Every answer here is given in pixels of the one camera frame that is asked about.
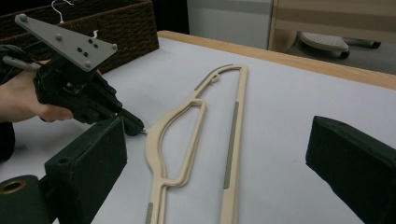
black object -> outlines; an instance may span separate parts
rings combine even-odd
[[[127,162],[122,119],[93,125],[46,162],[46,176],[0,183],[0,223],[91,223]]]
[[[190,34],[187,0],[153,0],[157,31]]]
[[[364,223],[396,223],[396,150],[341,121],[315,116],[306,164]]]
[[[15,133],[10,122],[0,122],[0,162],[7,161],[14,152]]]
[[[82,123],[121,116],[126,134],[134,136],[143,131],[142,120],[122,108],[116,90],[96,69],[82,71],[63,56],[54,57],[38,69],[35,91],[40,103],[69,108],[74,119]]]
[[[350,51],[343,51],[340,54],[340,59],[346,59],[347,57],[349,57]]]
[[[379,46],[381,46],[381,42],[380,42],[380,41],[375,41],[375,42],[373,43],[373,45],[372,45],[372,48],[373,48],[373,49],[378,49]]]

finger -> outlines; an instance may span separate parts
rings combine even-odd
[[[43,105],[38,116],[46,122],[52,122],[54,120],[72,119],[73,113],[69,109],[57,105]]]

gray grip strip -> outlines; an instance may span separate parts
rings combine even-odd
[[[202,86],[202,84],[204,84],[204,82],[207,80],[207,78],[210,77],[210,75],[212,75],[212,73],[213,73],[214,71],[216,71],[216,70],[218,70],[218,69],[220,69],[220,68],[222,68],[222,67],[218,67],[218,68],[216,68],[216,69],[213,69],[209,74],[207,74],[207,76],[201,81],[200,84],[198,84],[198,86],[197,86],[194,90],[197,91],[197,90]]]
[[[236,118],[238,117],[239,102],[233,108],[233,126],[231,127],[230,144],[228,145],[227,166],[225,168],[224,189],[230,187],[231,167],[233,165],[233,142],[235,139]]]
[[[152,203],[148,204],[148,212],[146,213],[146,224],[151,223],[151,216],[152,216]]]

gray metal bracket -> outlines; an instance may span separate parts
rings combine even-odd
[[[116,44],[94,39],[20,14],[15,22],[85,72],[91,71],[117,51]]]

hand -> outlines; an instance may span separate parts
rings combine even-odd
[[[72,119],[69,109],[38,102],[34,77],[35,73],[23,71],[0,86],[0,122],[18,122],[34,116],[47,122]]]

